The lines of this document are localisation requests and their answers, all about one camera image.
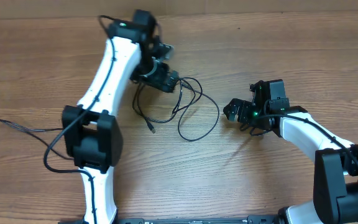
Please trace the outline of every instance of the wooden tabletop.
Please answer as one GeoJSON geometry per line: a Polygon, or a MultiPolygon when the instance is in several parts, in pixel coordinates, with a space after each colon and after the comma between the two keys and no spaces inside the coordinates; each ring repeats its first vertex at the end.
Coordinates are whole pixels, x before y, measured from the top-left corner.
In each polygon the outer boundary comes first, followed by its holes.
{"type": "MultiPolygon", "coordinates": [[[[169,62],[197,78],[223,107],[250,100],[249,84],[281,78],[291,105],[358,143],[358,11],[159,17],[169,62]]],[[[105,39],[95,18],[0,21],[0,118],[31,128],[61,127],[65,105],[88,89],[105,39]]],[[[177,121],[152,134],[131,108],[129,84],[118,121],[124,150],[115,170],[119,216],[243,217],[276,213],[312,198],[313,163],[273,133],[250,137],[221,114],[206,138],[182,140],[177,121]]],[[[191,93],[185,92],[189,100],[191,93]]],[[[146,88],[145,113],[168,118],[178,91],[146,88]]],[[[185,136],[200,136],[216,119],[207,100],[185,116],[185,136]]],[[[56,133],[40,134],[50,142],[56,133]]],[[[56,147],[65,152],[63,140],[56,147]]],[[[85,212],[78,174],[55,174],[42,163],[45,146],[0,124],[0,223],[56,223],[85,212]]],[[[50,165],[74,168],[55,155],[50,165]]]]}

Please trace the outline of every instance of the wooden table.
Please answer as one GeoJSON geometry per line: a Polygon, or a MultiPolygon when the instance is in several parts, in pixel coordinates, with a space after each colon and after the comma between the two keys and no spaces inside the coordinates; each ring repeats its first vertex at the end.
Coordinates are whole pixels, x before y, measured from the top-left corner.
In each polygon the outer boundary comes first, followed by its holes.
{"type": "MultiPolygon", "coordinates": [[[[249,84],[282,78],[292,105],[342,138],[358,142],[358,11],[159,17],[169,62],[197,78],[223,107],[250,100],[249,84]]],[[[104,52],[95,18],[0,21],[0,117],[33,128],[61,126],[65,105],[88,89],[104,52]]],[[[114,186],[119,216],[243,217],[276,213],[310,200],[313,163],[294,145],[267,134],[251,138],[221,115],[198,142],[177,133],[177,119],[152,134],[125,92],[118,121],[124,150],[114,186]]],[[[167,118],[178,92],[146,89],[147,114],[167,118]]],[[[185,116],[185,136],[200,136],[216,119],[203,98],[185,116]]],[[[48,142],[56,133],[40,134],[48,142]]],[[[63,141],[57,149],[65,152],[63,141]]],[[[0,223],[56,223],[84,214],[78,174],[55,174],[42,163],[45,147],[0,124],[0,223]]],[[[53,167],[74,168],[49,158],[53,167]]]]}

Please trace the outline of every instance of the robotic arm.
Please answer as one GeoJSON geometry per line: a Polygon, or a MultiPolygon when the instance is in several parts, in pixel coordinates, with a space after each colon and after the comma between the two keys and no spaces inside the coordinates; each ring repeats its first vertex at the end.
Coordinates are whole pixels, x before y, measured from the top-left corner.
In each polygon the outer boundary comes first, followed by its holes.
{"type": "MultiPolygon", "coordinates": [[[[173,47],[161,43],[159,36],[154,36],[156,25],[155,18],[141,10],[135,12],[132,22],[116,19],[108,27],[112,41],[106,41],[104,57],[91,86],[77,107],[66,106],[63,110],[62,122],[66,128],[82,113],[83,108],[92,104],[111,71],[99,101],[81,123],[65,134],[68,155],[74,158],[74,164],[79,169],[89,172],[93,177],[94,203],[99,224],[111,224],[116,220],[113,172],[122,151],[122,135],[116,116],[128,79],[168,93],[173,92],[178,81],[177,72],[171,72],[169,66],[162,62],[169,58],[173,47]],[[90,124],[95,124],[96,130],[88,128],[90,124]]],[[[86,213],[83,220],[74,223],[94,224],[91,184],[87,175],[81,175],[85,186],[86,213]]]]}
{"type": "Polygon", "coordinates": [[[290,106],[283,80],[259,81],[250,91],[254,96],[251,102],[233,99],[224,108],[228,120],[237,116],[243,126],[273,131],[299,147],[315,164],[313,200],[281,209],[274,223],[358,222],[358,182],[346,184],[344,180],[345,175],[358,176],[345,151],[350,150],[358,161],[358,144],[335,136],[302,107],[290,106]]]}

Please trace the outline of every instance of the wall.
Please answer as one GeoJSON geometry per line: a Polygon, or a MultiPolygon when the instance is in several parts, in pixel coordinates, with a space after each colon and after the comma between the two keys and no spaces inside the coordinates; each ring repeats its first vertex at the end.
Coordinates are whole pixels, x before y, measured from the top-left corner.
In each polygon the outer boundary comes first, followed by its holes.
{"type": "Polygon", "coordinates": [[[155,15],[230,12],[358,10],[358,0],[0,0],[0,19],[131,16],[134,9],[155,15]]]}

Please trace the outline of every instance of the cable connector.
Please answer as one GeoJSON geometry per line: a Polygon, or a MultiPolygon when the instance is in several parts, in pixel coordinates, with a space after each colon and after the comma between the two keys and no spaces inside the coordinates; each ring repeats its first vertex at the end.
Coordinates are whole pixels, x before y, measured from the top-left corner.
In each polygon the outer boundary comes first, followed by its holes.
{"type": "Polygon", "coordinates": [[[154,126],[152,125],[152,123],[150,123],[150,121],[148,121],[147,119],[145,119],[145,120],[147,123],[147,127],[149,127],[150,131],[154,134],[155,133],[154,126]]]}

